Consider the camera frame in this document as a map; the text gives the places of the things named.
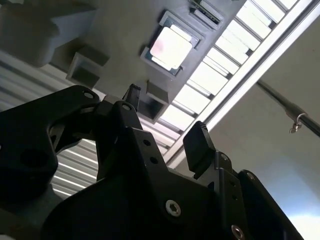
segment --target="corrugated wall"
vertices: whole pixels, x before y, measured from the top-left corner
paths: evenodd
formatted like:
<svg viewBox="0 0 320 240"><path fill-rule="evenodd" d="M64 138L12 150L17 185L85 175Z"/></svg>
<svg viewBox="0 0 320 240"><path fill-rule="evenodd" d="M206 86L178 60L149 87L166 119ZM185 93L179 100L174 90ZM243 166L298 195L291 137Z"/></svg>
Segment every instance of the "corrugated wall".
<svg viewBox="0 0 320 240"><path fill-rule="evenodd" d="M72 83L65 77L65 73L50 65L33 68L0 52L0 111L70 87ZM52 185L61 197L68 197L96 182L98 162L94 142L82 140L59 154L58 161Z"/></svg>

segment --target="light fixture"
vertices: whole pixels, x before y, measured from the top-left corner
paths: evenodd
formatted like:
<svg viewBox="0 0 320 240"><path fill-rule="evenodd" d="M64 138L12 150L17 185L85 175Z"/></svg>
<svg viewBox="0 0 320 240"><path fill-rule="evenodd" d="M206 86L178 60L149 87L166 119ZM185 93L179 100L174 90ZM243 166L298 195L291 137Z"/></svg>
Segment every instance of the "light fixture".
<svg viewBox="0 0 320 240"><path fill-rule="evenodd" d="M178 27L165 26L150 49L151 60L169 71L177 70L193 48L190 40L191 36Z"/></svg>

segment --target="black plastic part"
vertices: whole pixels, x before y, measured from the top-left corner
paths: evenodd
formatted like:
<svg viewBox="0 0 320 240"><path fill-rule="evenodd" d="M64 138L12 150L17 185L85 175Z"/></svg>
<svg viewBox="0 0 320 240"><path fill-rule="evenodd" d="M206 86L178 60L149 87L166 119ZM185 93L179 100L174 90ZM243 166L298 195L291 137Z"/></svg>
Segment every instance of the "black plastic part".
<svg viewBox="0 0 320 240"><path fill-rule="evenodd" d="M93 91L72 86L1 112L0 199L22 202L45 191L58 167L51 127L59 122L53 138L61 141L63 120L99 102Z"/></svg>
<svg viewBox="0 0 320 240"><path fill-rule="evenodd" d="M131 104L134 107L136 112L138 112L138 108L139 108L140 91L141 91L140 87L138 87L137 85L131 84L129 89L126 91L125 95L122 98L122 100Z"/></svg>
<svg viewBox="0 0 320 240"><path fill-rule="evenodd" d="M198 179L210 166L216 148L206 125L197 121L183 139L186 159L194 179Z"/></svg>
<svg viewBox="0 0 320 240"><path fill-rule="evenodd" d="M155 239L216 236L214 227L204 229L217 220L208 215L217 212L212 193L168 171L151 133L124 127L114 159L110 174L53 210L44 224L43 239L148 239L154 233ZM168 214L167 200L179 204L180 217Z"/></svg>
<svg viewBox="0 0 320 240"><path fill-rule="evenodd" d="M242 170L237 177L241 184L248 227L254 239L303 240L257 176Z"/></svg>
<svg viewBox="0 0 320 240"><path fill-rule="evenodd" d="M237 226L246 240L302 240L258 178L237 174L215 149L202 122L183 140L195 180L167 168L134 106L100 103L85 87L2 112L0 121L0 206L31 220L30 230L46 219L41 239L234 240ZM96 141L99 181L55 207L61 199L52 189L43 192L57 169L56 154L82 137ZM178 217L168 200L179 205Z"/></svg>

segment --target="ceiling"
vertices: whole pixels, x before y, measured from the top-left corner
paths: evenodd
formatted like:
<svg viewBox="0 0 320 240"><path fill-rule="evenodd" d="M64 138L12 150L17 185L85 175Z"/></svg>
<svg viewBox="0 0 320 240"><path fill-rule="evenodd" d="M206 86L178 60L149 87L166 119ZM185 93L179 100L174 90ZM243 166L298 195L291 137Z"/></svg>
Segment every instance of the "ceiling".
<svg viewBox="0 0 320 240"><path fill-rule="evenodd" d="M262 79L320 123L320 18ZM292 120L257 85L210 132L236 171L252 171L304 236L320 227L320 139L306 127L289 134ZM177 171L191 176L184 160Z"/></svg>
<svg viewBox="0 0 320 240"><path fill-rule="evenodd" d="M67 4L75 1L61 0L61 2ZM94 47L110 57L101 70L100 81L95 87L104 93L112 92L112 95L117 97L122 97L132 83L139 84L147 80L154 80L165 91L170 92L172 88L176 88L174 93L170 93L169 96L172 101L209 51L208 46L215 42L220 33L218 30L207 34L208 31L203 30L203 26L199 23L195 24L201 34L205 33L206 42L197 51L190 53L192 54L192 65L183 70L188 77L184 77L179 82L172 82L170 77L160 74L143 62L140 59L140 54L145 46L150 45L150 41L159 30L159 21L164 10L170 10L175 15L181 16L184 21L193 22L189 16L190 4L187 0L143 0L139 4L132 0L80 0L80 2L90 4L98 9L91 28L81 39L76 39L58 49L52 63L68 71L73 54L80 46L86 44ZM209 0L209 2L217 4L221 11L228 10L228 15L235 15L244 0L235 2ZM227 23L229 21L228 15L224 15Z"/></svg>

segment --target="ceiling light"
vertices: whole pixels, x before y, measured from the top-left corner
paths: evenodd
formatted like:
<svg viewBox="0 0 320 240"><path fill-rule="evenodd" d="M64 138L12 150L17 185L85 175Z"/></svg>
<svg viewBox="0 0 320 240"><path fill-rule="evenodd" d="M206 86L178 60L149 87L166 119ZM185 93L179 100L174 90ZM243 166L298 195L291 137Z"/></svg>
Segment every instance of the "ceiling light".
<svg viewBox="0 0 320 240"><path fill-rule="evenodd" d="M220 73L222 76L227 77L229 72L224 69L222 66L220 66L218 63L213 61L210 57L205 56L203 59L203 62L207 65L209 65L211 68L216 70L218 73Z"/></svg>
<svg viewBox="0 0 320 240"><path fill-rule="evenodd" d="M189 79L186 84L193 89L197 90L198 93L201 93L203 96L210 97L211 93L205 90L203 87L199 86L197 83Z"/></svg>
<svg viewBox="0 0 320 240"><path fill-rule="evenodd" d="M253 0L262 8L276 23L285 16L285 13L271 0Z"/></svg>
<svg viewBox="0 0 320 240"><path fill-rule="evenodd" d="M256 39L252 34L250 34L234 20L230 22L227 29L232 32L237 38L239 38L241 42L243 42L252 51L256 50L260 44L258 39Z"/></svg>
<svg viewBox="0 0 320 240"><path fill-rule="evenodd" d="M217 45L226 54L228 54L230 57L236 60L239 64L243 64L248 58L248 55L246 55L245 52L237 49L234 45L232 45L232 43L227 41L224 37L220 37L216 41L215 45Z"/></svg>
<svg viewBox="0 0 320 240"><path fill-rule="evenodd" d="M201 113L210 102L207 97L187 85L183 86L174 100L197 114Z"/></svg>
<svg viewBox="0 0 320 240"><path fill-rule="evenodd" d="M291 9L293 5L297 2L297 0L280 0L280 2L287 8Z"/></svg>
<svg viewBox="0 0 320 240"><path fill-rule="evenodd" d="M223 55L221 52L219 52L215 48L211 48L207 56L233 75L239 69L238 65L236 65L233 61L228 59L225 55Z"/></svg>
<svg viewBox="0 0 320 240"><path fill-rule="evenodd" d="M269 26L272 22L262 11L260 11L251 1L246 1L242 8L246 8L252 15L259 19L264 25Z"/></svg>
<svg viewBox="0 0 320 240"><path fill-rule="evenodd" d="M150 49L150 54L154 57L151 60L160 66L165 66L165 69L178 69L193 48L192 44L184 38L186 36L180 35L182 30L173 28L175 31L165 26Z"/></svg>
<svg viewBox="0 0 320 240"><path fill-rule="evenodd" d="M263 39L271 32L268 25L260 21L246 7L242 7L236 16Z"/></svg>
<svg viewBox="0 0 320 240"><path fill-rule="evenodd" d="M174 127L185 131L190 124L193 122L194 118L178 108L170 105L161 116L162 120L173 125Z"/></svg>
<svg viewBox="0 0 320 240"><path fill-rule="evenodd" d="M213 95L217 95L228 82L225 77L204 62L200 63L190 79Z"/></svg>

